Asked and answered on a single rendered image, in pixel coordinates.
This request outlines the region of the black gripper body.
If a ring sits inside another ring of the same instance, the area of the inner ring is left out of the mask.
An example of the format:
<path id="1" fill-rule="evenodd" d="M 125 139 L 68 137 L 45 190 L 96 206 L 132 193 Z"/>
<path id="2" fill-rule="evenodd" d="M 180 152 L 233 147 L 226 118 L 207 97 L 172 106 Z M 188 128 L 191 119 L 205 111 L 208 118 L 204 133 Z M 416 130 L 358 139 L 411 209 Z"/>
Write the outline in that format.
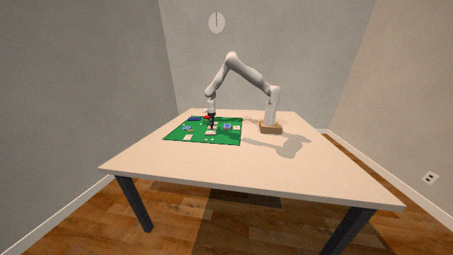
<path id="1" fill-rule="evenodd" d="M 212 118 L 212 121 L 213 121 L 213 117 L 216 115 L 216 112 L 215 113 L 207 113 L 208 116 L 210 116 L 210 119 Z"/>

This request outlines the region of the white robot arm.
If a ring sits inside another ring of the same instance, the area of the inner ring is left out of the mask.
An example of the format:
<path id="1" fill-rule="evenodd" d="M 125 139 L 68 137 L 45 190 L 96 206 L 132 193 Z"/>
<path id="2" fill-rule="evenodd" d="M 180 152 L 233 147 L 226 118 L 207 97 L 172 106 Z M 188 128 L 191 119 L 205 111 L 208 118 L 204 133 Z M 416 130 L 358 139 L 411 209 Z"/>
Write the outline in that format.
<path id="1" fill-rule="evenodd" d="M 252 85 L 261 89 L 267 96 L 270 97 L 270 100 L 266 102 L 263 124 L 269 126 L 275 125 L 276 110 L 277 104 L 280 100 L 281 88 L 279 86 L 272 86 L 267 83 L 259 72 L 250 67 L 247 67 L 244 63 L 242 63 L 235 52 L 230 52 L 227 54 L 222 68 L 219 70 L 212 83 L 206 88 L 205 96 L 208 97 L 209 100 L 207 100 L 207 109 L 204 108 L 203 113 L 216 112 L 216 90 L 221 86 L 222 82 L 225 79 L 225 76 L 230 69 L 240 74 L 244 79 L 249 81 Z"/>

